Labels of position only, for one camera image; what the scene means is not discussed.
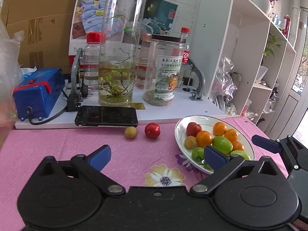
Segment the clear plastic bag left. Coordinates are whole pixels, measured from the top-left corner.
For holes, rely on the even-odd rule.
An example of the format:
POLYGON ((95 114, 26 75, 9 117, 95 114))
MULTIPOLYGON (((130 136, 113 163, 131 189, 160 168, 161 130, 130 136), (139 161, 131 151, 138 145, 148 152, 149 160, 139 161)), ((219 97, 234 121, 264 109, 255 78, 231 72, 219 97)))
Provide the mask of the clear plastic bag left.
POLYGON ((23 73, 18 63, 23 31, 10 38, 1 23, 1 146, 13 129, 17 111, 13 98, 14 88, 23 81, 23 73))

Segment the dark green fruit front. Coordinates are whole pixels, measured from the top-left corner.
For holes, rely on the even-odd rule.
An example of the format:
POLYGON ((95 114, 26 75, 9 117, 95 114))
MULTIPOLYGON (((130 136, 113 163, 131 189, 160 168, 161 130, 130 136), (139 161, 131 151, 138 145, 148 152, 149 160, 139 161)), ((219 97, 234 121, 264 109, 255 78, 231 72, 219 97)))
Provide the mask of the dark green fruit front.
POLYGON ((210 171, 213 170, 207 163, 204 164, 204 168, 210 171))

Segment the grey bracket stand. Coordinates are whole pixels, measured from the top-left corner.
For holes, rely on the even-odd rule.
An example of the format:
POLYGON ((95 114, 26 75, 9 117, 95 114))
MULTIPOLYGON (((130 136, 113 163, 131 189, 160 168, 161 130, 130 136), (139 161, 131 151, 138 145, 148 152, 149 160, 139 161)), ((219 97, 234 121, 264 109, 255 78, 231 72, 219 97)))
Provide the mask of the grey bracket stand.
POLYGON ((77 112, 84 98, 88 96, 88 86, 80 76, 80 65, 83 60, 84 50, 77 49, 71 71, 71 90, 67 99, 67 112, 77 112))
POLYGON ((189 97, 192 101, 202 101, 203 90, 205 86, 205 77, 204 73, 190 60, 188 59, 187 64, 190 67, 191 73, 195 73, 197 76, 198 86, 195 89, 189 88, 189 81, 187 82, 187 86, 183 87, 183 91, 189 92, 191 96, 189 97))

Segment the black smartphone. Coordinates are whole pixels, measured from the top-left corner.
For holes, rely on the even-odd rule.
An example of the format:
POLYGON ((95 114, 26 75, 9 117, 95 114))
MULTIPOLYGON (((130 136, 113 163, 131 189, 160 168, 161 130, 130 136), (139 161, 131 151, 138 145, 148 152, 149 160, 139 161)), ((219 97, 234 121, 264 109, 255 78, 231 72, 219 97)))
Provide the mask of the black smartphone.
POLYGON ((131 107, 82 106, 75 118, 76 126, 137 127, 136 110, 131 107))

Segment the green oval fruit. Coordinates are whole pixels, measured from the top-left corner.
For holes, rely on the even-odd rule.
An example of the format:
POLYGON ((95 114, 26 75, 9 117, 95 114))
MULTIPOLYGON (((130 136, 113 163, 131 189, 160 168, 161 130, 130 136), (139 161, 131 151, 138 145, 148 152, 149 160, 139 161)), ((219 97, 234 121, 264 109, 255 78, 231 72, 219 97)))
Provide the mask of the green oval fruit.
POLYGON ((211 145, 225 155, 229 155, 233 151, 232 143, 223 136, 214 137, 211 145))

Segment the dark green round fruit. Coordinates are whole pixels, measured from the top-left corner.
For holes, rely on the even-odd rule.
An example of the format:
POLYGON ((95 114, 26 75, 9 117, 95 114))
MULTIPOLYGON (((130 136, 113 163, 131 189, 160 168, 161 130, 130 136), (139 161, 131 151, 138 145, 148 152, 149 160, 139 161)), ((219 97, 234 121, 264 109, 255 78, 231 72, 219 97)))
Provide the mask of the dark green round fruit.
POLYGON ((204 159, 204 148, 196 147, 192 150, 192 159, 201 162, 204 159))

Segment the red apple-like fruit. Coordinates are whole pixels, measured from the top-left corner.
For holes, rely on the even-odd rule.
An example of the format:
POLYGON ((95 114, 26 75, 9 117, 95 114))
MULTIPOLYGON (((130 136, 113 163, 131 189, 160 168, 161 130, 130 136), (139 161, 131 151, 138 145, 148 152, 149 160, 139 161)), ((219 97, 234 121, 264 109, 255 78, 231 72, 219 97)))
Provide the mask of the red apple-like fruit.
POLYGON ((150 139, 156 139, 160 135, 160 126, 156 123, 149 123, 145 127, 145 135, 150 139))

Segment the small orange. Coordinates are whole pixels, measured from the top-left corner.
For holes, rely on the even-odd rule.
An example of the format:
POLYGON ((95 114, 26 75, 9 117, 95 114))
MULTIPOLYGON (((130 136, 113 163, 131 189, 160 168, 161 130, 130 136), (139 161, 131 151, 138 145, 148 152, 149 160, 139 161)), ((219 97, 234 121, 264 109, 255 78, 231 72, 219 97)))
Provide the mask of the small orange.
POLYGON ((233 151, 234 150, 245 151, 244 145, 237 140, 233 141, 232 145, 233 145, 233 151))

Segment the brown longan fruit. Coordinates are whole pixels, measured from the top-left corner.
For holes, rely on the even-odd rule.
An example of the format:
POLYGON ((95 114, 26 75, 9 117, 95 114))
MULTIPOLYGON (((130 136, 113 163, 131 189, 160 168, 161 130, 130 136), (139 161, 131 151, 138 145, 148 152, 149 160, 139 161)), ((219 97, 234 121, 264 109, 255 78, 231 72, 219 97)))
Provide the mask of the brown longan fruit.
POLYGON ((197 140, 194 136, 188 136, 185 138, 184 145, 188 149, 194 149, 198 147, 197 140))

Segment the cardboard box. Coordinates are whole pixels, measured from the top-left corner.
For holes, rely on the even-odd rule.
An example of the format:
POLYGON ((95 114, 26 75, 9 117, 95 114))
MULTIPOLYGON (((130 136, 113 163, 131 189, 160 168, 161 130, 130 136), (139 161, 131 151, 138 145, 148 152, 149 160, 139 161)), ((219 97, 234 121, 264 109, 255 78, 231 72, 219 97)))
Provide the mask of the cardboard box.
POLYGON ((68 48, 75 1, 4 0, 1 19, 9 36, 24 32, 18 57, 21 67, 58 67, 70 73, 68 48))

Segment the cola bottle red label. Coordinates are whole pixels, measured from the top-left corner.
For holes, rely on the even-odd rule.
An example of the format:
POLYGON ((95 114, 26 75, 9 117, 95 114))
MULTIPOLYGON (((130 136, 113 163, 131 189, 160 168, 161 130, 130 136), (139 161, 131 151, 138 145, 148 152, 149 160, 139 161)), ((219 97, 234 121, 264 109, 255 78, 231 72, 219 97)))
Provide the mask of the cola bottle red label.
POLYGON ((184 50, 181 69, 180 69, 180 72, 179 72, 177 90, 179 90, 181 85, 182 85, 183 76, 184 76, 185 71, 186 71, 187 62, 188 62, 188 58, 189 58, 189 54, 190 54, 190 48, 189 48, 189 43, 188 43, 189 33, 190 33, 189 28, 186 28, 186 27, 181 28, 180 38, 183 38, 183 39, 186 40, 186 47, 185 47, 185 50, 184 50))

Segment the red ribbed tomato fruit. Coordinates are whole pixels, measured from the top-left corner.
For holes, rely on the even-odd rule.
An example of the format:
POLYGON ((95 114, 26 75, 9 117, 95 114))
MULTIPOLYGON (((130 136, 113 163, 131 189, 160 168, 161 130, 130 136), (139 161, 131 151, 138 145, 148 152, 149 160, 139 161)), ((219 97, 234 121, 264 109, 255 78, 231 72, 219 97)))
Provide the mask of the red ribbed tomato fruit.
POLYGON ((201 131, 202 131, 201 125, 195 122, 190 122, 186 128, 186 135, 196 137, 197 134, 201 131))

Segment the orange mandarin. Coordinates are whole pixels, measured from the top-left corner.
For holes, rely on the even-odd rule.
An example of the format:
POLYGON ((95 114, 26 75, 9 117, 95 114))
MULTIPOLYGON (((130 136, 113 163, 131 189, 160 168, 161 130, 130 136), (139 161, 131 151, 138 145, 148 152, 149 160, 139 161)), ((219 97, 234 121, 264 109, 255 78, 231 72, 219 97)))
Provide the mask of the orange mandarin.
POLYGON ((233 143, 238 140, 239 133, 235 129, 228 129, 225 132, 224 137, 228 139, 231 143, 233 143))

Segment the large light green fruit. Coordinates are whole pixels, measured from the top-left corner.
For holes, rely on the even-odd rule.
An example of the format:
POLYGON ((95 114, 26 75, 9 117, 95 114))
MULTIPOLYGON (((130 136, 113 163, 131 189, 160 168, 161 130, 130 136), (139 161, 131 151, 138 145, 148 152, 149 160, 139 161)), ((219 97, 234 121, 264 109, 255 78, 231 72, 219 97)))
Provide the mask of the large light green fruit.
POLYGON ((234 150, 229 155, 239 155, 239 156, 242 156, 247 161, 251 160, 250 156, 245 151, 241 151, 241 150, 234 150))

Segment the large orange front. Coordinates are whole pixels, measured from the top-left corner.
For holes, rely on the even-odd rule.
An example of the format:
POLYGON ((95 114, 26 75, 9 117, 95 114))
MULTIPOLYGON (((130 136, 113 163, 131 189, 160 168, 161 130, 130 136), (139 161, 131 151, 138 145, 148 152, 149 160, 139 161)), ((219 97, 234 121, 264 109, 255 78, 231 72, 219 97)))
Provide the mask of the large orange front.
POLYGON ((213 134, 215 136, 223 136, 227 131, 227 126, 223 122, 217 122, 213 126, 213 134))

